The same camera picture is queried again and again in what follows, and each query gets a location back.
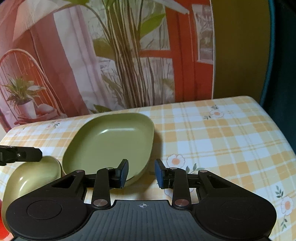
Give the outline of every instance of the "green bowl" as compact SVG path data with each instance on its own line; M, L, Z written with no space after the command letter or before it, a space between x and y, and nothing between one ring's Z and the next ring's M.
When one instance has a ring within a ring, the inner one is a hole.
M39 162L19 165L9 177L4 191L1 217L5 228L10 231L5 214L14 200L59 179L61 175L60 162L52 156L44 156Z
M105 167L116 168L128 159L126 186L144 173L152 150L154 124L139 113L103 115L80 128L62 160L66 174L85 170L95 174Z

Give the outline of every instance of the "potted plant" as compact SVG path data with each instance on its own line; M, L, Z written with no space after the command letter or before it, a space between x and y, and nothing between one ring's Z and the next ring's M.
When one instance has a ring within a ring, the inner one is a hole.
M4 85L10 93L7 101L13 103L14 108L18 106L21 114L29 119L36 119L34 97L39 97L37 92L45 90L45 87L34 85L34 81L26 81L22 76L12 78L9 76L10 84Z

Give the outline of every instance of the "table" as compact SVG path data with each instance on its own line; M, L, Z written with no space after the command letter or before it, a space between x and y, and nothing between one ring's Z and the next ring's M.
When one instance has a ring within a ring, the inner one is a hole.
M188 173L207 169L269 200L277 212L272 240L296 239L296 156L267 113L250 97L174 103L116 112L31 123L10 130L0 145L34 146L43 155L62 161L76 132L100 115L142 113L152 119L155 136L149 167L111 199L168 199L172 191L158 188L153 161ZM0 198L11 173L20 163L0 167ZM198 202L190 190L192 202ZM86 202L91 200L91 191Z

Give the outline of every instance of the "background poster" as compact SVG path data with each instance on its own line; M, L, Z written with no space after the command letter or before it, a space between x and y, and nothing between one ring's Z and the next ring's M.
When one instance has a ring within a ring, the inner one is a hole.
M212 98L210 0L0 5L0 122Z

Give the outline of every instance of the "small green bowl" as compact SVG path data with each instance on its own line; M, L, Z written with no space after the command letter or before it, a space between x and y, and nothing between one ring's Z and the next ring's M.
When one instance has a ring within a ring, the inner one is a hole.
M19 197L26 195L62 176L60 162L52 156L44 156L39 162L25 162L19 165L9 177L2 201L1 217L5 228L8 206Z

